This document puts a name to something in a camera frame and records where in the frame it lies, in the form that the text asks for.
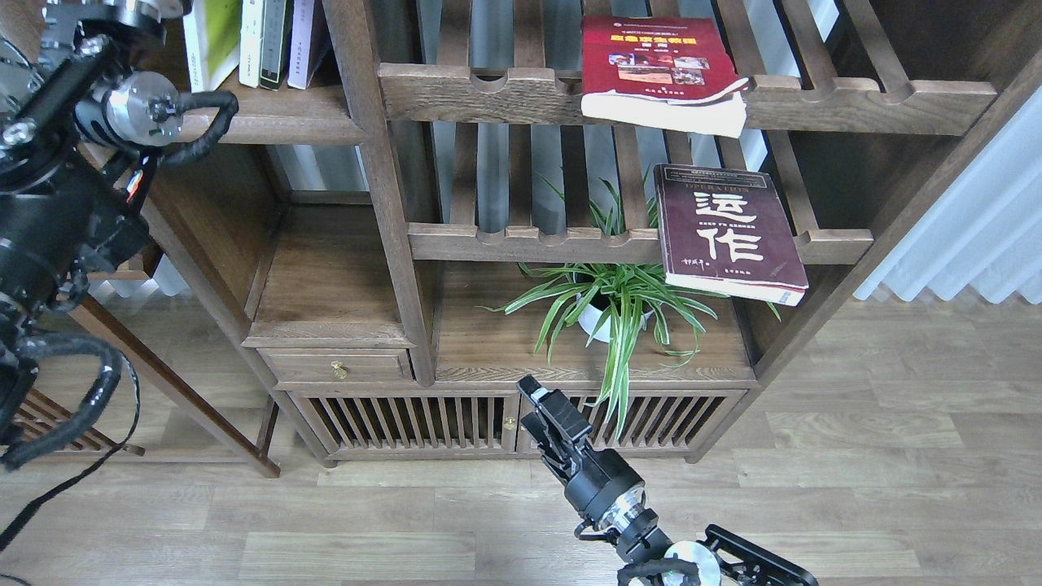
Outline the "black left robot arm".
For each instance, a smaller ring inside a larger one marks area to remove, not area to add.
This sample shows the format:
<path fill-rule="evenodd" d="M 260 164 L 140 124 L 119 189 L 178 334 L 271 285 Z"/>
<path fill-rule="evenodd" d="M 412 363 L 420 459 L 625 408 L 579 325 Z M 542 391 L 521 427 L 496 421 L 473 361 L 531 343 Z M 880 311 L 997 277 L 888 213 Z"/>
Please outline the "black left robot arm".
<path fill-rule="evenodd" d="M 92 272 L 111 272 L 149 241 L 141 210 L 160 168 L 200 160 L 239 109 L 227 90 L 187 93 L 138 69 L 190 1 L 49 1 L 38 62 L 2 41 L 2 468 L 81 437 L 111 400 L 127 357 L 98 337 L 40 333 L 44 313 L 82 303 Z M 66 422 L 26 439 L 15 423 L 52 356 L 93 356 L 99 370 Z"/>

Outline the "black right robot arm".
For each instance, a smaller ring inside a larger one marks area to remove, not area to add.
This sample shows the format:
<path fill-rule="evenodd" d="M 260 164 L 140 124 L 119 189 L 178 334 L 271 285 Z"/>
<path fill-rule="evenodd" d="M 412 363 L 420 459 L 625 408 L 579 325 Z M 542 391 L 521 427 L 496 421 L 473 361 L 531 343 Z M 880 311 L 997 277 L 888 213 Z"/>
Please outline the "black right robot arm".
<path fill-rule="evenodd" d="M 646 505 L 645 482 L 614 449 L 588 441 L 591 424 L 560 390 L 531 375 L 519 391 L 532 404 L 522 426 L 535 439 L 542 461 L 563 484 L 563 495 L 581 522 L 574 535 L 603 541 L 624 561 L 619 585 L 816 585 L 801 566 L 722 527 L 710 524 L 701 541 L 673 541 Z"/>

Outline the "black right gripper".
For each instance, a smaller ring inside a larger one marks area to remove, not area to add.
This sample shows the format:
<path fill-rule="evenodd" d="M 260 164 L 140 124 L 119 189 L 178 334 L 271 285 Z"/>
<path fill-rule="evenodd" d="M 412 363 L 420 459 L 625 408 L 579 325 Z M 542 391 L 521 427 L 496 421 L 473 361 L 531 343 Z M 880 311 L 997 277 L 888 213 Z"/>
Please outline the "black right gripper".
<path fill-rule="evenodd" d="M 644 511 L 644 479 L 614 449 L 594 448 L 591 423 L 561 390 L 548 390 L 531 375 L 520 379 L 517 389 L 532 404 L 521 426 L 563 484 L 566 500 L 581 518 L 577 529 L 628 529 Z"/>

